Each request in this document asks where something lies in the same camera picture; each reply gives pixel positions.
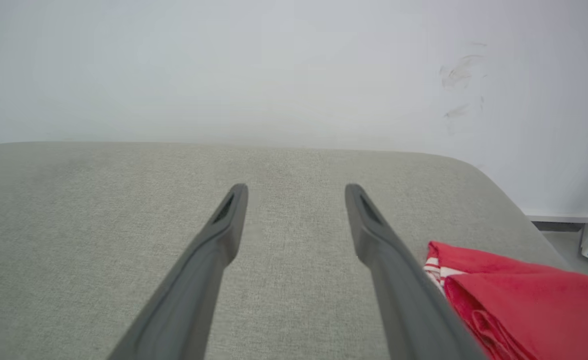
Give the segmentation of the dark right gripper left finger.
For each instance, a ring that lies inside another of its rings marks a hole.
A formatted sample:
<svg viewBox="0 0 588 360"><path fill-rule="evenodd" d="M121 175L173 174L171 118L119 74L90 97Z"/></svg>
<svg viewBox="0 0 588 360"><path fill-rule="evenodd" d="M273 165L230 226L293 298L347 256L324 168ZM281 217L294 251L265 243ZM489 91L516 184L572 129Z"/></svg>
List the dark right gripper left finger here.
<svg viewBox="0 0 588 360"><path fill-rule="evenodd" d="M237 183L181 254L127 332L111 360L202 360L225 268L236 257L248 205Z"/></svg>

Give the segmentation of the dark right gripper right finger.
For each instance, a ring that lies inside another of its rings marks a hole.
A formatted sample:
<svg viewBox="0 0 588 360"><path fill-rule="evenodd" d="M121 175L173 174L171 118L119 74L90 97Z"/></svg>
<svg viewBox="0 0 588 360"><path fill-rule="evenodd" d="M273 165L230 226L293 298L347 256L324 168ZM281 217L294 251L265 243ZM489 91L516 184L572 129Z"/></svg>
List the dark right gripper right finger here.
<svg viewBox="0 0 588 360"><path fill-rule="evenodd" d="M358 259L370 270L392 360L485 360L486 355L359 184L345 187Z"/></svg>

